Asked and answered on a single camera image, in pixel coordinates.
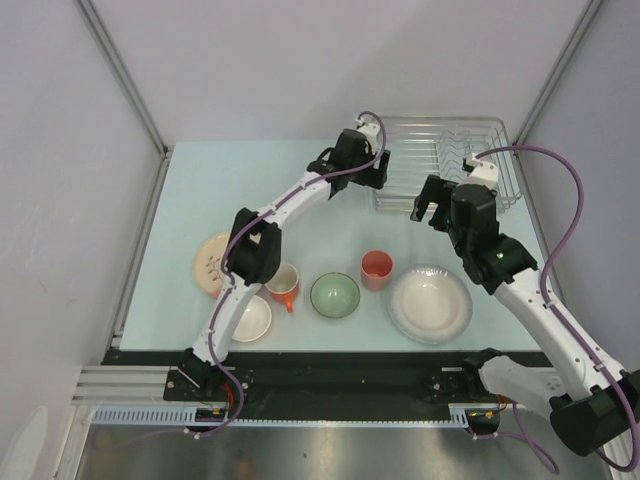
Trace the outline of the green bowl brown rim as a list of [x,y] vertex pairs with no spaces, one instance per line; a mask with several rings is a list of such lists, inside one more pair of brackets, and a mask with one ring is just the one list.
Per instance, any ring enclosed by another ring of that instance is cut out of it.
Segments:
[[329,272],[318,277],[310,289],[314,310],[328,319],[345,318],[358,308],[361,293],[355,280],[341,272]]

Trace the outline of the metal wire dish rack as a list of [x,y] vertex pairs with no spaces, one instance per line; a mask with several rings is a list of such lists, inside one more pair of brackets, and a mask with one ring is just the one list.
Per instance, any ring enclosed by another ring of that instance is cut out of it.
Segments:
[[391,159],[384,187],[373,193],[380,213],[409,213],[428,175],[461,182],[472,155],[509,144],[496,117],[387,115],[382,121]]

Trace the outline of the white and orange bowl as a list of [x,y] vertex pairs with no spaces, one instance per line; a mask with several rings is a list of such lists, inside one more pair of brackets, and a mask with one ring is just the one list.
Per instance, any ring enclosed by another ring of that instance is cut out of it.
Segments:
[[260,296],[254,296],[248,303],[232,339],[240,343],[254,342],[269,330],[272,311],[268,302]]

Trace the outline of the pink plastic cup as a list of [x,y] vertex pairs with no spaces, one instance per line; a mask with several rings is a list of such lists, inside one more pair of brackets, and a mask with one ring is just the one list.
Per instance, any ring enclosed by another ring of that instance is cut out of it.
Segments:
[[392,257],[385,251],[372,250],[360,262],[361,281],[369,291],[380,291],[389,283],[393,271]]

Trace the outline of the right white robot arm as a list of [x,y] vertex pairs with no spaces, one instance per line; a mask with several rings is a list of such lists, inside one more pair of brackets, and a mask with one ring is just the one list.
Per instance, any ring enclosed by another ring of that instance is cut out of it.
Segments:
[[499,230],[495,193],[480,184],[428,176],[411,218],[446,233],[464,271],[525,327],[551,362],[557,387],[493,349],[461,376],[473,401],[507,397],[548,420],[574,453],[587,456],[623,433],[639,444],[639,374],[627,371],[586,334],[542,278],[532,255]]

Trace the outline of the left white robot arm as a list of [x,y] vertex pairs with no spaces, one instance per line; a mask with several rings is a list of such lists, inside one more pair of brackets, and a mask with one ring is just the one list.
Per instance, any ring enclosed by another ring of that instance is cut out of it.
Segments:
[[355,128],[343,130],[334,146],[309,163],[283,195],[257,211],[243,208],[237,212],[219,263],[219,298],[206,326],[176,367],[175,389],[188,400],[210,401],[225,383],[233,383],[238,396],[243,396],[240,382],[222,362],[248,303],[280,267],[285,228],[351,183],[382,188],[390,159],[386,143],[380,120],[359,119]]

